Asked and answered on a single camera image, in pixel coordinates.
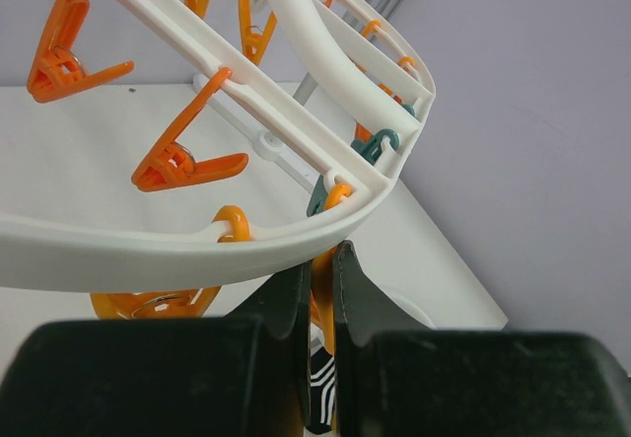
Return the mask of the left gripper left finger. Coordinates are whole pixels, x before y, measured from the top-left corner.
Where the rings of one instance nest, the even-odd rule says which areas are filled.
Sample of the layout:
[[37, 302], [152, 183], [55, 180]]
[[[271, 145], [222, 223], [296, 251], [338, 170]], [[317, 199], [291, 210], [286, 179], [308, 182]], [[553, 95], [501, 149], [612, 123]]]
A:
[[243, 345], [240, 436], [301, 436], [311, 419], [311, 274], [272, 274], [229, 315], [251, 327]]

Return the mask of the white oval clip hanger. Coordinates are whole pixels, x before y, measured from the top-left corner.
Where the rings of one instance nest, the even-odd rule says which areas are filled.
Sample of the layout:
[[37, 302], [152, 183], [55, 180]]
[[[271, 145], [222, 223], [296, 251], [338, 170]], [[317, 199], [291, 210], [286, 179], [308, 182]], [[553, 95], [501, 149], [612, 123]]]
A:
[[181, 0], [1, 0], [1, 283], [61, 292], [225, 285], [347, 238], [393, 190], [436, 96], [364, 0], [269, 0], [375, 158], [297, 102]]

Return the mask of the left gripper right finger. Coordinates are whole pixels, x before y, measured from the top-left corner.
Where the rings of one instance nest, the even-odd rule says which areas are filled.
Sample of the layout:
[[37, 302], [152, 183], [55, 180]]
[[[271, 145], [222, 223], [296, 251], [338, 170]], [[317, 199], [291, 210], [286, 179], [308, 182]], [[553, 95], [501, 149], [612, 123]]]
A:
[[372, 340], [429, 328], [400, 308], [365, 273], [352, 242], [332, 259], [336, 424], [341, 436], [383, 436], [386, 390]]

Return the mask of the black striped sock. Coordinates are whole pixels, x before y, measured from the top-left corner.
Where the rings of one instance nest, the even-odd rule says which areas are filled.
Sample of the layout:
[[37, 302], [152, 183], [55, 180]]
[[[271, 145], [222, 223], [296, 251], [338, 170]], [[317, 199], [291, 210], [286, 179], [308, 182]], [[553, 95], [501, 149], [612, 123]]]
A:
[[335, 359], [319, 338], [311, 343], [311, 404], [307, 430], [313, 435], [332, 431], [335, 416]]

